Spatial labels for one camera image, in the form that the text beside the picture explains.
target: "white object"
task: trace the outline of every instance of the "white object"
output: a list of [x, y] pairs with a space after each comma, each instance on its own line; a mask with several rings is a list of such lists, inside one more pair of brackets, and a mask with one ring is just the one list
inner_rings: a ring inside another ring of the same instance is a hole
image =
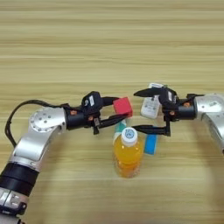
[[[163, 85], [158, 83], [151, 83], [149, 88], [161, 88]], [[158, 117], [160, 102], [158, 95], [154, 97], [146, 97], [143, 99], [143, 106], [141, 109], [141, 115], [147, 118], [155, 119]]]
[[131, 147], [137, 143], [137, 131], [133, 128], [126, 128], [122, 131], [122, 143]]

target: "black cable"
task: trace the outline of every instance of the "black cable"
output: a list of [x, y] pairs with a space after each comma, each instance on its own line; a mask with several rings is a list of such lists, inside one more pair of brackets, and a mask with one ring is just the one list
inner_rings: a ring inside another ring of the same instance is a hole
[[11, 134], [11, 120], [12, 120], [12, 117], [15, 115], [15, 113], [18, 111], [18, 109], [23, 107], [24, 105], [27, 105], [27, 104], [34, 104], [34, 105], [39, 105], [39, 106], [43, 106], [43, 107], [50, 107], [50, 108], [64, 108], [64, 109], [75, 109], [75, 110], [80, 110], [81, 109], [79, 107], [78, 108], [70, 107], [69, 104], [52, 105], [50, 103], [47, 103], [45, 101], [40, 101], [40, 100], [29, 100], [29, 101], [21, 102], [10, 113], [10, 116], [9, 116], [9, 118], [8, 118], [6, 124], [5, 124], [5, 128], [4, 128], [4, 133], [8, 137], [10, 142], [12, 143], [13, 147], [16, 147], [17, 143], [16, 143], [14, 137]]

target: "blue block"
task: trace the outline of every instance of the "blue block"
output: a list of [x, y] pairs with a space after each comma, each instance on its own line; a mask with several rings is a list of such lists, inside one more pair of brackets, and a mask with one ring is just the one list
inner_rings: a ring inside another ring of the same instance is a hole
[[144, 152], [154, 155], [157, 148], [157, 135], [148, 135], [145, 140]]

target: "bottle label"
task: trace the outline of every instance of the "bottle label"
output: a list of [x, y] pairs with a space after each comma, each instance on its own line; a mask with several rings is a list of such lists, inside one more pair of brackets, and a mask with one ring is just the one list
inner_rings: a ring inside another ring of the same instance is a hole
[[132, 129], [126, 129], [126, 130], [125, 130], [125, 136], [126, 136], [128, 139], [133, 138], [134, 135], [135, 135], [135, 132], [134, 132]]

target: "wooden table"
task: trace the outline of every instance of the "wooden table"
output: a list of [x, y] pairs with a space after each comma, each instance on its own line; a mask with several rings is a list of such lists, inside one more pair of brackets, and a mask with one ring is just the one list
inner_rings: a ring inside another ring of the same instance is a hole
[[[91, 90], [128, 96], [130, 124], [140, 116], [133, 93], [161, 82], [187, 93], [223, 92], [224, 3], [221, 0], [0, 1], [0, 168], [12, 147], [6, 118], [21, 101], [79, 105]], [[37, 107], [12, 124], [18, 140]], [[108, 116], [112, 108], [104, 110]], [[162, 115], [157, 125], [163, 125]], [[224, 160], [200, 122], [177, 122], [158, 139], [140, 175], [117, 177], [114, 128], [55, 139], [23, 217], [30, 224], [224, 222]]]

